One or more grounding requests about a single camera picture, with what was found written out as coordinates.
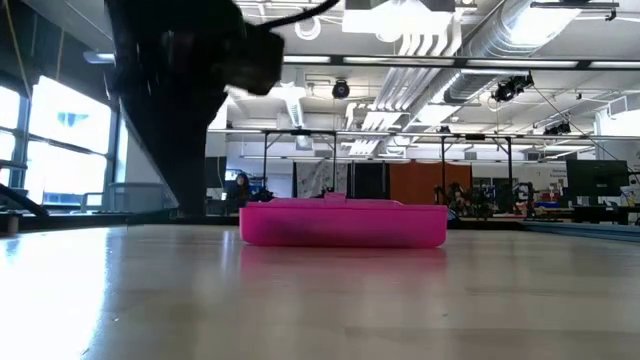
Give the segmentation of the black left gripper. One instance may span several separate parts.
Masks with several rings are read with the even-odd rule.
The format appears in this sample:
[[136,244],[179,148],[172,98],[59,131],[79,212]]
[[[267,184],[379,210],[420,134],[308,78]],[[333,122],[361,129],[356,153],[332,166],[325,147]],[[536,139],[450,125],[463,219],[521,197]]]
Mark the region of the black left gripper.
[[248,90],[246,22],[232,1],[110,0],[107,94],[186,216],[202,216],[207,128],[231,86]]

